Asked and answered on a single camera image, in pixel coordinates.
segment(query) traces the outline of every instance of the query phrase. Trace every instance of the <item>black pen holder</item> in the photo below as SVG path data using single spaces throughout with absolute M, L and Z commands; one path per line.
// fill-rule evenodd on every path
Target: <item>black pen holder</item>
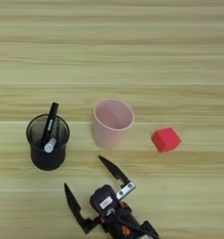
M 28 125 L 26 137 L 31 147 L 31 159 L 36 167 L 42 170 L 54 170 L 65 159 L 65 147 L 70 137 L 67 123 L 56 116 L 50 138 L 56 139 L 56 144 L 51 153 L 47 153 L 42 144 L 42 135 L 48 119 L 48 114 L 34 118 Z

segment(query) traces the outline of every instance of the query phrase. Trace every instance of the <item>pink cup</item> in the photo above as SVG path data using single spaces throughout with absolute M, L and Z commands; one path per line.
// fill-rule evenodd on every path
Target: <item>pink cup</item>
M 115 148 L 132 124 L 132 110 L 119 100 L 102 100 L 93 109 L 93 138 L 101 148 Z

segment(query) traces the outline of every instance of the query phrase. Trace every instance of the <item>red cube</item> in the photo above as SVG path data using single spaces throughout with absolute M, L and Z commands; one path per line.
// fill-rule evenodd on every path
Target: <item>red cube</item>
M 153 134 L 152 141 L 159 152 L 171 151 L 182 142 L 173 128 L 158 130 Z

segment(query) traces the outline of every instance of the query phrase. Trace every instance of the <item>wooden table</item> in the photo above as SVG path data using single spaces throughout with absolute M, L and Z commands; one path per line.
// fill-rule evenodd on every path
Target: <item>wooden table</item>
M 91 110 L 100 99 L 129 104 L 135 124 L 113 151 L 95 146 Z M 52 101 L 71 128 L 54 172 L 35 168 L 28 122 Z M 183 139 L 159 154 L 151 134 Z M 0 239 L 84 235 L 63 191 L 89 198 L 117 182 L 101 154 L 134 181 L 136 218 L 164 239 L 224 239 L 224 0 L 0 0 Z

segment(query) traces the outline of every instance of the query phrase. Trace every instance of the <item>black pen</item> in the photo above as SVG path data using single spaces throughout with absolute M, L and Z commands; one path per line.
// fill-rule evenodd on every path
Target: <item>black pen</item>
M 49 111 L 49 116 L 48 116 L 48 119 L 46 122 L 46 126 L 45 126 L 44 132 L 42 134 L 42 138 L 41 138 L 42 147 L 45 146 L 49 141 L 50 134 L 51 134 L 51 131 L 52 131 L 55 119 L 56 119 L 58 107 L 59 107 L 59 104 L 57 104 L 57 103 L 52 103 L 52 105 L 51 105 L 51 108 Z

